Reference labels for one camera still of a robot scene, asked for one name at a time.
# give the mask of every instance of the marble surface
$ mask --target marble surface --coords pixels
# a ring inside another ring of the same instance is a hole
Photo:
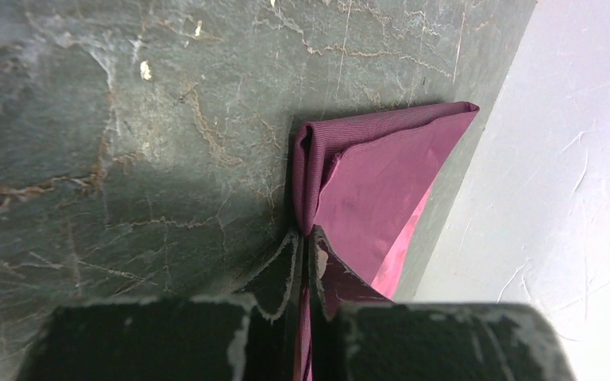
[[[54,305],[242,287],[302,121],[469,100],[414,294],[534,3],[0,0],[0,379]]]

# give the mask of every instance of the purple fabric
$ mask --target purple fabric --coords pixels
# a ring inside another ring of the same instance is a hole
[[[371,283],[478,110],[456,102],[305,124],[293,160],[303,233],[321,225],[340,258]]]

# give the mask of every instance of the white wall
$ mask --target white wall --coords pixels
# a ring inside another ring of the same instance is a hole
[[[539,1],[415,300],[530,303],[610,379],[610,2]]]

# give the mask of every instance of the black object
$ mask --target black object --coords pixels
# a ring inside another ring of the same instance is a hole
[[[60,307],[17,379],[297,379],[305,286],[314,379],[573,379],[530,307],[378,302],[319,227],[308,249],[292,230],[240,294]]]

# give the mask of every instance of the magenta fabric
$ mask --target magenta fabric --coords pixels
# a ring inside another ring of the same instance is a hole
[[[413,210],[406,225],[403,227],[401,233],[399,233],[396,241],[394,241],[394,244],[382,261],[380,269],[375,275],[375,279],[370,283],[375,291],[381,293],[387,299],[394,298],[396,288],[399,286],[399,279],[403,272],[403,263],[406,261],[412,234],[415,232],[415,228],[417,228],[419,218],[422,217],[424,207],[427,206],[427,199],[429,199],[429,194],[431,194],[433,185],[434,183],[431,183],[427,192],[422,196],[422,200],[419,201],[419,204],[417,204],[417,207]]]
[[[357,284],[380,298],[393,295],[431,184],[478,110],[455,102],[306,123],[295,139],[292,180],[303,234],[320,225],[336,260],[362,281]],[[345,290],[345,279],[324,276],[329,287]],[[343,294],[357,300],[354,293]],[[312,379],[305,310],[303,380]]]

